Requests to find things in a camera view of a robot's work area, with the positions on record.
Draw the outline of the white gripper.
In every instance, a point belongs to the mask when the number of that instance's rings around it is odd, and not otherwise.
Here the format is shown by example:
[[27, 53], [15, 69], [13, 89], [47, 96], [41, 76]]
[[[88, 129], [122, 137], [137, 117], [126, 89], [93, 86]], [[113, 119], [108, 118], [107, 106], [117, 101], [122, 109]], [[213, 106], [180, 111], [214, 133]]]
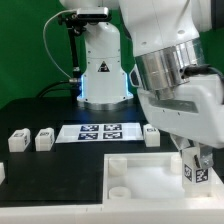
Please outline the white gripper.
[[214, 164], [212, 147], [224, 148], [224, 75], [210, 65], [183, 67], [181, 75], [188, 82], [177, 86], [169, 100], [157, 100], [143, 89], [137, 66], [130, 79], [147, 121], [170, 133], [179, 152], [191, 147], [188, 139], [199, 142], [195, 144], [196, 165], [209, 169]]

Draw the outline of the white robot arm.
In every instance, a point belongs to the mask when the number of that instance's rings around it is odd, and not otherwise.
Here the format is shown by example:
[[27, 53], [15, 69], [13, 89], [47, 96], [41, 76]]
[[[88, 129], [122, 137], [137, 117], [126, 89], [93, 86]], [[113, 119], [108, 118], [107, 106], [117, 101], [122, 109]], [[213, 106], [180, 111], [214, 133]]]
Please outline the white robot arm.
[[211, 0], [60, 0], [78, 16], [118, 8], [133, 44], [137, 94], [147, 121], [170, 133], [198, 168], [224, 147], [224, 76], [203, 62], [201, 30], [211, 28]]

